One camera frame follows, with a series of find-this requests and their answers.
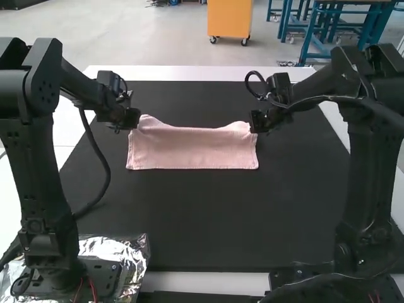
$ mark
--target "black hose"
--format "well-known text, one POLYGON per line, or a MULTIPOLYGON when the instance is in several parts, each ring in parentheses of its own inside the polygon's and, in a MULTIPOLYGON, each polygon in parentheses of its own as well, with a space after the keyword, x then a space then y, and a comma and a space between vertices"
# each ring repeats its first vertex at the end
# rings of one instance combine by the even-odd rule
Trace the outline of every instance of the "black hose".
POLYGON ((90 142, 90 145, 93 148, 98 159, 101 161, 102 167, 105 170, 105 180, 104 180, 104 184, 103 184, 100 192, 97 194, 97 196, 94 198, 94 200, 87 203, 81 209, 79 209, 78 211, 73 213, 73 216, 76 220, 85 216, 91 210, 91 208, 93 208, 102 199, 102 197, 104 196, 105 192, 107 191, 108 186, 111 181, 111 169, 109 167, 107 159, 104 157, 100 148, 98 147, 97 142, 95 142, 94 135, 91 131, 90 125, 88 124, 84 109, 79 108, 79 113, 80 113, 80 118, 83 123, 84 129, 86 131, 87 138, 90 142))

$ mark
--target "black mat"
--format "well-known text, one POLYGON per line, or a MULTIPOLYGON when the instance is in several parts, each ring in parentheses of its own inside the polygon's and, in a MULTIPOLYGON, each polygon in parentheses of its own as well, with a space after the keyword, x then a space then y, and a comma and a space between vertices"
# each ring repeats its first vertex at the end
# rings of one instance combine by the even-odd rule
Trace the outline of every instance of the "black mat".
MULTIPOLYGON (((175 126, 248 120, 258 103, 236 82, 137 82, 133 104, 175 126)), ((332 259, 346 192, 348 153, 319 108, 260 136, 258 170, 125 169, 127 132, 92 123, 112 169, 102 205, 81 233, 147 232, 151 270, 262 271, 332 259)), ((61 171, 72 209, 91 200, 104 173, 86 138, 61 171)))

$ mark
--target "concrete floor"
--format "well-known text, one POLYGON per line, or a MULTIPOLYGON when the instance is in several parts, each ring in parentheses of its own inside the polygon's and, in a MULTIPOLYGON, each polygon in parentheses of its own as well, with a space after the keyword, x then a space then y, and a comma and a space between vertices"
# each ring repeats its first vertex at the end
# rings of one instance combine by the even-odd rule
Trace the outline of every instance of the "concrete floor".
POLYGON ((256 0, 249 47, 232 39, 211 45, 206 5, 145 8, 145 0, 50 0, 0 11, 0 36, 28 43, 56 37, 64 44, 64 57, 80 69, 91 64, 275 66, 277 59, 296 60, 299 43, 279 43, 278 23, 265 21, 267 3, 256 0))

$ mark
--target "folded towel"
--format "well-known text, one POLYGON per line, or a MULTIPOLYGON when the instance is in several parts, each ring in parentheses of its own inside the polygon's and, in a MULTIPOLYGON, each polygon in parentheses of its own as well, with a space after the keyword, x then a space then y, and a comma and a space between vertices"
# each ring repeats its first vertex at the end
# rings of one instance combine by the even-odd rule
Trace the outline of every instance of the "folded towel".
POLYGON ((129 134, 127 169, 257 169, 257 134, 246 122, 178 128, 149 115, 129 134))

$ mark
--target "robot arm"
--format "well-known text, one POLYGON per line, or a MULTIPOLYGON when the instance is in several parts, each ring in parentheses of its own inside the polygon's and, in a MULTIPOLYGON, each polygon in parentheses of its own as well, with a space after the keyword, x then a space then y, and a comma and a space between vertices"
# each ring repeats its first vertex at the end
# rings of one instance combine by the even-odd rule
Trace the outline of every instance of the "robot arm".
POLYGON ((276 276, 270 274, 273 291, 262 303, 278 302, 275 298, 292 290, 344 277, 374 278, 397 265, 404 244, 391 218, 391 200, 404 137, 403 84, 404 59, 391 44, 372 45, 365 52, 336 47, 331 64, 294 85, 287 73, 266 80, 257 72, 247 75, 247 89, 268 104, 265 112, 251 112, 252 132, 270 132, 292 122, 296 112, 331 101, 338 104, 350 137, 347 198, 336 227, 334 262, 320 266, 322 270, 301 264, 275 270, 276 276), (254 74, 263 84, 263 93, 249 87, 254 74), (279 276, 282 283, 276 282, 279 276))
MULTIPOLYGON (((37 39, 27 46, 17 38, 0 38, 0 138, 20 198, 18 238, 26 266, 39 273, 36 282, 51 281, 50 289, 62 291, 77 285, 86 266, 77 258, 77 226, 53 148, 52 113, 60 90, 80 111, 94 110, 97 121, 116 131, 135 128, 140 111, 130 108, 131 92, 121 89, 117 74, 100 71, 97 80, 87 78, 63 59, 60 41, 37 39)), ((25 291, 32 279, 26 276, 14 294, 25 291)))

